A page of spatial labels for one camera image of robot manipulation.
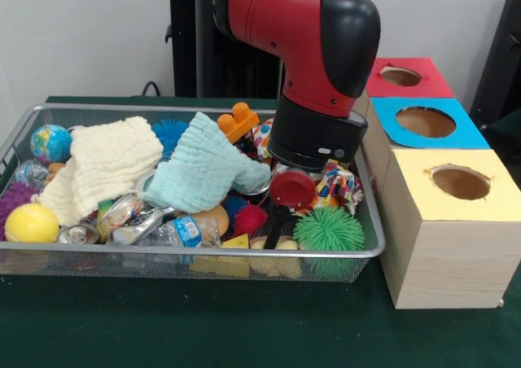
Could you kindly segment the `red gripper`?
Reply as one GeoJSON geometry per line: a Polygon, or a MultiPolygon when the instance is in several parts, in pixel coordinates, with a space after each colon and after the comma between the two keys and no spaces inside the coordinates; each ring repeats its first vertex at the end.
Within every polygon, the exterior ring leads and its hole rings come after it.
{"type": "Polygon", "coordinates": [[[280,239],[287,208],[307,208],[315,197],[316,186],[310,175],[303,171],[276,173],[269,186],[269,197],[275,204],[269,214],[265,249],[275,249],[280,239]]]}

